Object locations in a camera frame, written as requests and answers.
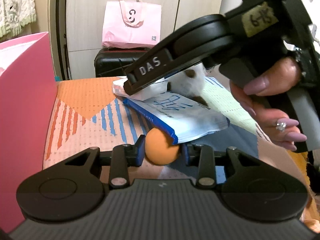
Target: orange fabric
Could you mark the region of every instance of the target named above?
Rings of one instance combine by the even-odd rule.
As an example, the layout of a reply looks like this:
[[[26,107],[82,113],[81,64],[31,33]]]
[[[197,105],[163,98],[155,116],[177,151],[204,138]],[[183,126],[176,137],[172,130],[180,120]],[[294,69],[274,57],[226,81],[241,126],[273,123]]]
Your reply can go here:
[[[118,79],[107,77],[61,81],[57,98],[85,119],[91,119],[116,98],[112,83]]]
[[[291,158],[294,160],[296,165],[298,166],[299,170],[303,174],[303,177],[306,181],[306,184],[309,185],[309,177],[307,176],[307,170],[306,170],[306,165],[307,162],[305,160],[306,154],[298,154],[298,153],[293,153],[291,151],[288,151],[289,155]],[[317,206],[316,206],[316,201],[312,198],[312,201],[309,203],[308,207],[306,208],[305,212],[305,219],[310,220],[318,220],[320,221],[320,214],[318,213]]]

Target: pink tote bag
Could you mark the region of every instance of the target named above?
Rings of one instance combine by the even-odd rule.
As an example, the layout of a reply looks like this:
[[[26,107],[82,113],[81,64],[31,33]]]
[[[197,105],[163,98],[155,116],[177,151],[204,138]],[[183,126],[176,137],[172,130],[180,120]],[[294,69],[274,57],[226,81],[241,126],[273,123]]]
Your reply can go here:
[[[102,45],[131,49],[152,48],[160,41],[161,5],[141,0],[108,1],[106,5]]]

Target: blue and white package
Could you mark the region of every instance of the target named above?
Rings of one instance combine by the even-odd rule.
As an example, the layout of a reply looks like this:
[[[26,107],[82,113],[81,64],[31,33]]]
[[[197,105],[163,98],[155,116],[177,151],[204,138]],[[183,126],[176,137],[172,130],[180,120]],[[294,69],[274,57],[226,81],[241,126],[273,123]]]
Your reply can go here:
[[[123,103],[171,136],[173,144],[196,140],[230,125],[219,112],[171,92],[145,101],[126,98]]]

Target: logo on bag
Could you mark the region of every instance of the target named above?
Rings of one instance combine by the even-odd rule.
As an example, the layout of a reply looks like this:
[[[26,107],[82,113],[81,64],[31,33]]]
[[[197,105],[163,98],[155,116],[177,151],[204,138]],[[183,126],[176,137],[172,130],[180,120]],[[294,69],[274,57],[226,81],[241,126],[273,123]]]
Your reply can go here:
[[[126,27],[130,27],[130,28],[139,28],[139,26],[131,26],[129,24],[125,24]]]
[[[129,14],[132,15],[132,12],[133,12],[133,15],[136,14],[136,11],[135,11],[134,9],[131,9],[131,10],[129,11]]]

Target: orange ball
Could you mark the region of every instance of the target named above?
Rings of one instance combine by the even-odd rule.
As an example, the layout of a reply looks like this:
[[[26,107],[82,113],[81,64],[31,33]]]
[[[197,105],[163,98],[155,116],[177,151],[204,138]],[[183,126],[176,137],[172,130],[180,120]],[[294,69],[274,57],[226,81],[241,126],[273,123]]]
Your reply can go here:
[[[179,145],[172,145],[172,138],[158,128],[152,128],[146,135],[146,157],[156,165],[167,165],[175,161]]]

